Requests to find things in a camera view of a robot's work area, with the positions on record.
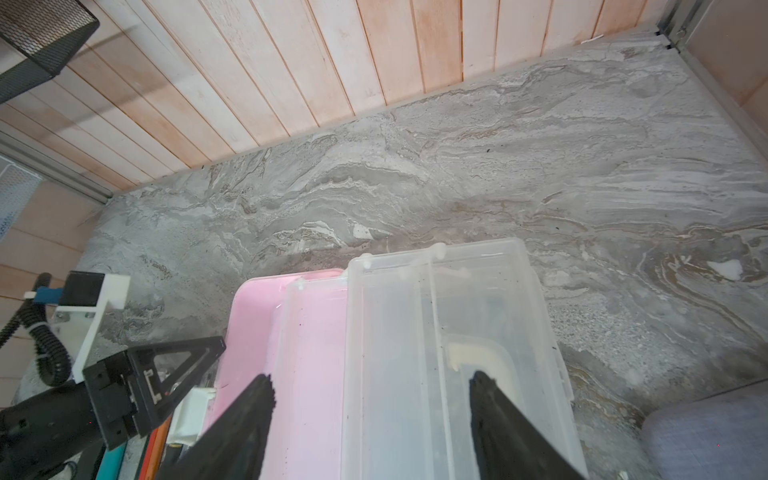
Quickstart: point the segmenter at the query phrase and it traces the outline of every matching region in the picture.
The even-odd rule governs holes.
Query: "clear plastic box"
[[[349,263],[342,480],[478,478],[481,369],[582,475],[568,373],[517,238]]]

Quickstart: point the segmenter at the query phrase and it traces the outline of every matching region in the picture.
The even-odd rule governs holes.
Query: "wooden wall panel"
[[[755,93],[747,98],[743,108],[763,133],[768,135],[768,81],[763,81]]]
[[[499,0],[462,2],[464,79],[493,71],[500,3]]]
[[[552,0],[544,51],[592,38],[604,0]]]
[[[22,306],[21,300],[0,296],[0,328],[8,323],[20,306]],[[26,339],[31,338],[26,329],[16,330],[16,333],[14,333],[13,336]]]
[[[768,78],[768,2],[713,2],[687,47],[743,105]]]
[[[250,0],[201,0],[200,3],[288,134],[300,134],[317,127],[312,112]]]
[[[8,104],[129,181],[142,184],[152,180],[152,177],[114,153],[109,147],[93,138],[87,131],[72,123],[58,111],[47,106],[32,93],[27,92],[12,98]]]
[[[357,0],[387,104],[424,93],[409,0]]]
[[[208,124],[157,67],[96,4],[91,5],[101,26],[88,45],[115,70],[137,94],[143,96],[186,136],[208,160],[234,151]]]
[[[8,105],[0,105],[0,131],[111,191],[136,184]]]
[[[306,0],[251,0],[320,126],[352,117],[352,105]]]
[[[355,0],[309,0],[309,4],[355,114],[384,106]]]
[[[29,290],[35,284],[38,274],[0,265],[0,296],[24,299],[24,292]],[[61,288],[64,286],[64,280],[54,278],[51,281],[51,288]]]
[[[640,18],[637,20],[638,25],[652,24],[656,25],[661,16],[664,14],[664,9],[667,7],[667,0],[647,0],[643,11],[640,13]]]
[[[83,3],[101,27],[0,131],[120,190],[655,22],[666,0]],[[0,41],[0,70],[19,58]]]
[[[82,252],[102,207],[66,187],[45,181],[29,199],[13,229]]]
[[[98,0],[98,4],[232,150],[240,153],[258,146],[142,0]]]
[[[179,160],[163,144],[131,120],[122,110],[115,107],[104,95],[100,94],[98,90],[70,68],[62,70],[55,82],[172,171],[178,172],[187,169],[187,165],[183,161]]]
[[[104,95],[134,122],[151,134],[188,166],[204,164],[208,158],[174,124],[112,70],[91,49],[69,62],[69,68]]]
[[[78,265],[81,251],[11,228],[0,243],[0,264],[65,279]]]
[[[259,144],[287,137],[280,120],[200,3],[147,0],[147,5]]]
[[[20,379],[35,357],[35,343],[32,339],[12,337],[0,349],[0,377]]]
[[[72,124],[78,125],[94,138],[98,138],[114,153],[131,162],[150,177],[158,178],[171,173],[170,169],[157,158],[136,145],[136,142],[126,137],[123,132],[113,127],[55,81],[47,81],[32,88],[30,93],[64,115]]]
[[[500,0],[496,68],[541,55],[551,7],[549,2]]]
[[[637,25],[645,0],[605,0],[594,35],[610,35]]]
[[[424,90],[461,82],[462,12],[459,0],[411,0]]]

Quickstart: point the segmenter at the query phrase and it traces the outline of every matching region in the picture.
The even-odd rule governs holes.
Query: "black cable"
[[[32,291],[36,292],[39,287],[50,284],[51,274],[41,273]],[[69,353],[48,326],[45,305],[33,303],[32,299],[24,300],[11,321],[0,332],[0,346],[11,338],[19,325],[23,325],[35,341],[38,352],[36,363],[43,383],[48,386],[59,386],[66,382],[72,373]]]
[[[50,273],[43,273],[42,275],[39,275],[38,278],[35,280],[35,285],[32,287],[32,291],[36,292],[38,291],[38,288],[41,286],[48,286],[51,284],[51,278]],[[8,321],[8,323],[5,324],[2,330],[0,330],[0,348],[5,345],[6,342],[8,342],[14,333],[16,333],[16,330],[21,326],[21,320],[18,317],[18,311],[13,314],[11,319]]]
[[[0,348],[5,345],[5,342],[8,342],[11,339],[20,325],[21,322],[18,321],[18,316],[14,313],[8,323],[6,323],[5,326],[2,327],[2,330],[0,330]]]

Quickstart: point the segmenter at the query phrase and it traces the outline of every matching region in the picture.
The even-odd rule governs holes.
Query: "white plastic container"
[[[342,480],[478,478],[481,369],[582,475],[568,373],[522,240],[349,263]]]

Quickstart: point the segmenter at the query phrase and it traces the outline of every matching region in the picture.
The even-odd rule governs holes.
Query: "marble countertop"
[[[648,33],[117,197],[79,267],[133,277],[101,355],[222,332],[254,276],[512,236],[592,478],[656,478],[647,414],[768,376],[768,166]]]

